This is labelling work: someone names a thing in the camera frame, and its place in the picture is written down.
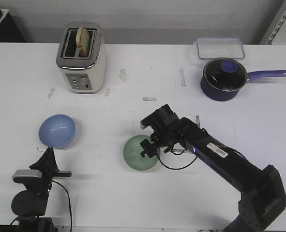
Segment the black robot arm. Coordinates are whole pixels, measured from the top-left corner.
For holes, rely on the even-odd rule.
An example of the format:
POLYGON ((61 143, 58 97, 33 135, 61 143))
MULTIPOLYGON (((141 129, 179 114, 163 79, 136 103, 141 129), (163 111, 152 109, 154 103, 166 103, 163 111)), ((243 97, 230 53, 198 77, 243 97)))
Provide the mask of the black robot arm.
POLYGON ((25 190, 14 196, 11 209, 18 221, 17 232, 57 232, 59 229, 53 224, 50 217, 45 217, 48 197, 52 184, 59 185, 67 194, 70 215, 70 231, 73 228, 71 200, 68 190, 55 181, 55 177, 70 177, 72 172, 58 169, 54 149, 48 147, 37 162, 28 169, 17 170, 12 180, 23 184, 25 190))
POLYGON ((178 143, 241 193, 239 215, 225 232, 262 232, 285 210, 286 193, 274 166, 259 169, 190 119, 178 118, 167 104, 141 120, 140 126, 154 130, 150 140, 141 142, 142 156, 151 158, 161 147, 168 152, 178 143))

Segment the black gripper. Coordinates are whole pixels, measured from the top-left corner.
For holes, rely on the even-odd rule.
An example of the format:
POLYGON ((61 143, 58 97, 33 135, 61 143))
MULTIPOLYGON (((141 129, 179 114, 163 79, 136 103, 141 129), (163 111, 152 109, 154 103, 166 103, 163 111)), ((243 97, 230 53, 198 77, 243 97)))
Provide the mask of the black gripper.
POLYGON ((24 186, 27 190, 32 191, 36 195, 44 195, 47 194, 51 190, 52 180, 54 177, 71 177, 71 171, 60 171, 58 169, 54 148, 48 147, 44 154, 38 159, 37 162, 30 165, 29 168, 31 170, 39 170, 42 173, 42 178, 38 180, 33 180, 28 183, 24 183, 24 186), (53 172, 44 172, 42 171, 47 170, 49 165, 49 157, 51 155, 51 167, 53 172))
POLYGON ((151 125, 153 134, 151 135, 151 143, 148 139, 144 139, 140 145, 143 150, 140 155, 145 158, 158 157, 160 148, 172 149, 177 143, 173 136, 173 130, 170 128, 179 120, 178 116, 172 111, 168 104, 161 106, 151 114, 151 125))

